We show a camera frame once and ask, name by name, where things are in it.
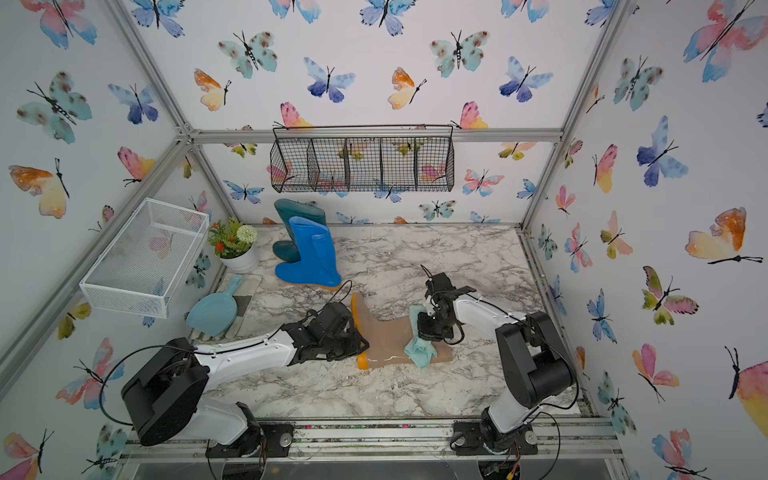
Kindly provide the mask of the mint green fluffy cloth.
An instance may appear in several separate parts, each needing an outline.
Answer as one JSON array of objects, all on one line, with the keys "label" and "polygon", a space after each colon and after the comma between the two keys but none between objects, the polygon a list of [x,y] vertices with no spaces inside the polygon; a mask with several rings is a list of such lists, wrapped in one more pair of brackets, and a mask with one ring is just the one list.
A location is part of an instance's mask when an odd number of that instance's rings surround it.
[{"label": "mint green fluffy cloth", "polygon": [[432,360],[438,356],[437,349],[433,346],[432,342],[422,339],[419,336],[419,315],[426,312],[427,309],[422,305],[413,305],[409,307],[409,321],[412,329],[412,339],[404,348],[405,354],[420,369],[428,367]]}]

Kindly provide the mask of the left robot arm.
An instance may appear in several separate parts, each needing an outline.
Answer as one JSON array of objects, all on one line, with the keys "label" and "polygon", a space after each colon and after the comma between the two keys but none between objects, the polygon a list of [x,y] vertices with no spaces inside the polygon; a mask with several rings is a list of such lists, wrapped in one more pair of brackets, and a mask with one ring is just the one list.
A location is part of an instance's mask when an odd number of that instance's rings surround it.
[{"label": "left robot arm", "polygon": [[353,312],[331,302],[251,339],[201,346],[170,340],[123,386],[121,397],[145,447],[200,439],[214,442],[216,458],[250,456],[267,444],[253,412],[243,402],[208,398],[207,391],[261,370],[356,357],[368,347]]}]

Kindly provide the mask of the aluminium front rail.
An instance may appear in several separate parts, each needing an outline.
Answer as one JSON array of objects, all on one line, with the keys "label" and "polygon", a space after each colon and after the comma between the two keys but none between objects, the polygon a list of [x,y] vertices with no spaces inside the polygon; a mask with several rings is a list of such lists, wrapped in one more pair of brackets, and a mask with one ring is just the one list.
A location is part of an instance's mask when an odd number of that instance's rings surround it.
[{"label": "aluminium front rail", "polygon": [[470,418],[262,420],[260,426],[266,437],[266,458],[272,463],[624,457],[609,421],[551,418],[544,413],[514,436],[506,449],[485,446],[480,422]]}]

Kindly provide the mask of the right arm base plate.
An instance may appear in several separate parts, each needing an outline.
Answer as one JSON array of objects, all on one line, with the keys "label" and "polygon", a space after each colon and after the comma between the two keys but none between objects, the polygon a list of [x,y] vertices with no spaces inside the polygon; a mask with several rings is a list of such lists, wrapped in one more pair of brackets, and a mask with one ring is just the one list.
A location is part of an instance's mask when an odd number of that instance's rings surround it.
[{"label": "right arm base plate", "polygon": [[458,456],[511,455],[515,458],[538,453],[537,437],[523,424],[507,433],[498,432],[490,421],[457,421],[449,448]]}]

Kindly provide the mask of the beige rubber boot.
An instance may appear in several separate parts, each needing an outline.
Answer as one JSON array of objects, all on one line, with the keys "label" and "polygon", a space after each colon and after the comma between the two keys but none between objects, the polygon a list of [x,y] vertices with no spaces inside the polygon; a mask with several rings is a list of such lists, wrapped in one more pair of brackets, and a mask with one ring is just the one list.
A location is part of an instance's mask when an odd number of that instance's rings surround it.
[{"label": "beige rubber boot", "polygon": [[[364,353],[357,356],[357,366],[360,370],[394,364],[415,365],[404,352],[405,346],[412,339],[409,310],[404,317],[379,320],[370,312],[360,293],[353,294],[350,309],[355,326],[370,344]],[[448,345],[438,342],[432,344],[437,349],[438,356],[431,364],[453,360],[453,350]]]}]

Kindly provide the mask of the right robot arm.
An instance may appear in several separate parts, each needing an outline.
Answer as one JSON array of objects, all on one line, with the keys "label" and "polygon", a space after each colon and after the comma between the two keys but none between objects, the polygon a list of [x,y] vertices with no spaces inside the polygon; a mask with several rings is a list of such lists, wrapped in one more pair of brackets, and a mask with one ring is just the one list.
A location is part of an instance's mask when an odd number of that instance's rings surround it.
[{"label": "right robot arm", "polygon": [[481,416],[486,435],[501,437],[522,428],[536,407],[576,383],[554,322],[544,312],[511,312],[469,286],[456,287],[444,273],[427,275],[427,311],[417,335],[454,345],[466,327],[491,336],[499,351],[505,389]]}]

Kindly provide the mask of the blue rubber boot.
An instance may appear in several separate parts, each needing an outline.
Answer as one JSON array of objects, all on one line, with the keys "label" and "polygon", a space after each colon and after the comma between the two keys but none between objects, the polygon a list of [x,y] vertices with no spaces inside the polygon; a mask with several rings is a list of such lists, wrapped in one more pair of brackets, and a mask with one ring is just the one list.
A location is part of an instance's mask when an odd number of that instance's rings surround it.
[{"label": "blue rubber boot", "polygon": [[300,259],[276,266],[275,274],[293,285],[314,285],[336,289],[342,284],[337,270],[336,251],[327,226],[303,217],[292,217],[289,225]]}]

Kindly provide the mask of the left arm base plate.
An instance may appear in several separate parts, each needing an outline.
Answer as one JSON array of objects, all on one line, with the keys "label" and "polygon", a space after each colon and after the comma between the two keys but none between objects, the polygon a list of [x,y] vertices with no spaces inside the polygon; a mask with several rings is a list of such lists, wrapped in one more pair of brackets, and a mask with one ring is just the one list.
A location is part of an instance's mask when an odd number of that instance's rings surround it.
[{"label": "left arm base plate", "polygon": [[257,427],[249,427],[230,445],[207,447],[205,456],[207,459],[286,458],[294,433],[294,425],[291,423],[260,423]]}]

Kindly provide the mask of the potted plant white pot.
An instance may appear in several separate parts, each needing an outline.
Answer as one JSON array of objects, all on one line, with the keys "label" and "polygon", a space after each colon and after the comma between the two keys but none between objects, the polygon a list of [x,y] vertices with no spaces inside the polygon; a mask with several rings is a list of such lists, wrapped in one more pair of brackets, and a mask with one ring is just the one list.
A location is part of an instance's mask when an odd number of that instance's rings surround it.
[{"label": "potted plant white pot", "polygon": [[208,242],[214,254],[232,272],[246,274],[256,270],[259,254],[255,247],[258,230],[231,217],[214,222],[208,230]]}]

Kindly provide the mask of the white mesh wall basket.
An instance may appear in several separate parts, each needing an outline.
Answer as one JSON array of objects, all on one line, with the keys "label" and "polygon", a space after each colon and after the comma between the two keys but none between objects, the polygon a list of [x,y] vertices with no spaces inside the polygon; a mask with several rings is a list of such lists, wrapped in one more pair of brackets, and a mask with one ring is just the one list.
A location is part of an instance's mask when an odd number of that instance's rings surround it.
[{"label": "white mesh wall basket", "polygon": [[144,199],[79,282],[81,293],[95,309],[166,318],[208,227],[204,212]]}]

